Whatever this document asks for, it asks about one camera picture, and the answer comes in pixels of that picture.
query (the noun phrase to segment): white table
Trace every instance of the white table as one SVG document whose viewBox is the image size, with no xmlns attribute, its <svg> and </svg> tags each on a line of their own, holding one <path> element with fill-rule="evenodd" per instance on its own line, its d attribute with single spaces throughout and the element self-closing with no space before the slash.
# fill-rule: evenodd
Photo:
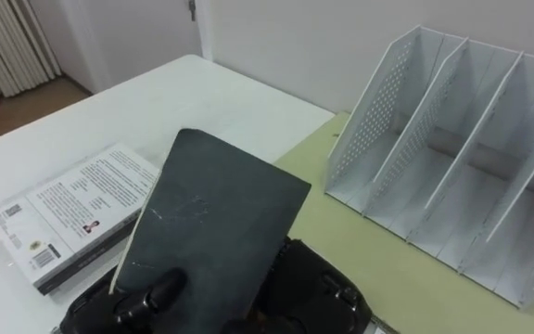
<svg viewBox="0 0 534 334">
<path fill-rule="evenodd" d="M 187 56 L 1 136 L 0 203 L 115 142 L 159 167 L 177 131 L 195 127 L 273 162 L 331 117 Z M 0 333 L 48 333 L 71 301 L 117 263 L 121 247 L 42 296 L 0 245 Z"/>
</svg>

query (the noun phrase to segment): black device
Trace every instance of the black device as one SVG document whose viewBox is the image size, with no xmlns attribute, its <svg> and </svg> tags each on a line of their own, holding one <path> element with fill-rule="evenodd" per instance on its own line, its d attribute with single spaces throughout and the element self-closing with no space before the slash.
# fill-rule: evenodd
<svg viewBox="0 0 534 334">
<path fill-rule="evenodd" d="M 109 295 L 113 275 L 114 269 L 71 304 L 61 333 L 151 334 L 186 282 L 185 272 L 172 269 L 145 289 Z M 287 239 L 248 318 L 224 324 L 221 334 L 362 334 L 371 318 L 348 278 L 300 240 Z"/>
</svg>

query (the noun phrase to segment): floor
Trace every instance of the floor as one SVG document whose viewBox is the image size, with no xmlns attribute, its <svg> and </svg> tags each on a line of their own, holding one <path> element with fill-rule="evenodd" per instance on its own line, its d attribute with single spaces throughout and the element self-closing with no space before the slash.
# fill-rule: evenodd
<svg viewBox="0 0 534 334">
<path fill-rule="evenodd" d="M 87 98 L 88 95 L 66 78 L 0 99 L 0 135 L 36 121 Z"/>
</svg>

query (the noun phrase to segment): door frame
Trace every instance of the door frame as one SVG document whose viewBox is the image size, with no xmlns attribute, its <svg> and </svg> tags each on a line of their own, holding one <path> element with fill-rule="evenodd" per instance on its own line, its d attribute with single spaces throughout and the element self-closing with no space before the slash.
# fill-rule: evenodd
<svg viewBox="0 0 534 334">
<path fill-rule="evenodd" d="M 196 0 L 197 26 L 201 38 L 201 55 L 209 61 L 213 61 L 213 33 L 211 29 L 211 1 Z"/>
</svg>

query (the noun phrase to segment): book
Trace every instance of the book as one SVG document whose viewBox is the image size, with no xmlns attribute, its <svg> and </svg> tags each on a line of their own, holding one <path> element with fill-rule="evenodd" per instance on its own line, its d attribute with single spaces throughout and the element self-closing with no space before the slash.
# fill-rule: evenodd
<svg viewBox="0 0 534 334">
<path fill-rule="evenodd" d="M 47 294 L 127 238 L 159 170 L 122 144 L 0 207 L 0 239 Z"/>
<path fill-rule="evenodd" d="M 219 138 L 181 130 L 111 290 L 144 289 L 182 268 L 186 287 L 154 332 L 219 333 L 247 315 L 310 188 Z"/>
</svg>

